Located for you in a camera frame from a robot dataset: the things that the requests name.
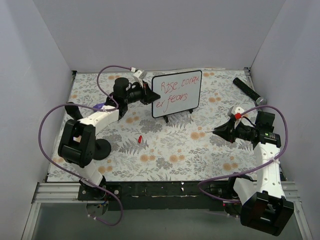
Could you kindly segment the small whiteboard black frame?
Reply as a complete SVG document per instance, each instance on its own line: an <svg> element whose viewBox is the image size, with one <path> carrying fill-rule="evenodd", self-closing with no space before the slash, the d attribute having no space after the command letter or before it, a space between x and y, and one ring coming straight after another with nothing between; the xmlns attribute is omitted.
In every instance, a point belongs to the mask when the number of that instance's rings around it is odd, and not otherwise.
<svg viewBox="0 0 320 240"><path fill-rule="evenodd" d="M160 95L151 106L153 118L193 110L200 104L201 70L156 75L151 79L151 90Z"/></svg>

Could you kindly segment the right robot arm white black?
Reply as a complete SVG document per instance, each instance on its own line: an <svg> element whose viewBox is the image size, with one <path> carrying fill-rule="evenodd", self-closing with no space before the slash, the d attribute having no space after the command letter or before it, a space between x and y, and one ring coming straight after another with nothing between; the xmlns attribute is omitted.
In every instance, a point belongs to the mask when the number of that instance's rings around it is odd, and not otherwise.
<svg viewBox="0 0 320 240"><path fill-rule="evenodd" d="M285 197L281 184L280 162L276 156L281 151L281 137L274 133L275 115L259 111L253 126L242 123L244 109L235 106L229 112L227 123L216 127L213 134L228 142L236 139L253 145L257 170L257 182L247 175L229 178L227 195L239 198L242 205L240 222L243 226L279 236L294 213L294 205Z"/></svg>

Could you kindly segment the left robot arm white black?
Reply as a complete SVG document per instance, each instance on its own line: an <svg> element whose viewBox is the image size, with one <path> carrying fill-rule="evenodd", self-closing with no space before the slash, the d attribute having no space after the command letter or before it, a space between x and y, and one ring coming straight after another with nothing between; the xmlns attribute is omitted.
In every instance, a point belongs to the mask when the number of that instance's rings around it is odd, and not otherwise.
<svg viewBox="0 0 320 240"><path fill-rule="evenodd" d="M115 80L111 97L118 105L108 97L101 110L88 117L82 117L80 111L73 107L69 112L72 119L64 126L57 151L74 167L82 182L90 186L89 194L95 200L103 199L107 191L102 184L105 179L93 160L103 160L111 153L111 144L105 139L97 139L97 134L119 121L126 114L129 104L140 101L148 105L161 98L147 82L130 83L124 77Z"/></svg>

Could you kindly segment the red marker cap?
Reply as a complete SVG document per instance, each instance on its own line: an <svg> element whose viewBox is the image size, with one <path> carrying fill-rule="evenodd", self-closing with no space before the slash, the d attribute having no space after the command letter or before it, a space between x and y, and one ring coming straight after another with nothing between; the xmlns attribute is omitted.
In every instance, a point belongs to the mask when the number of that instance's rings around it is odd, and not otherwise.
<svg viewBox="0 0 320 240"><path fill-rule="evenodd" d="M138 138L138 143L141 143L141 142L142 142L142 138L143 138L143 136L140 135L139 138Z"/></svg>

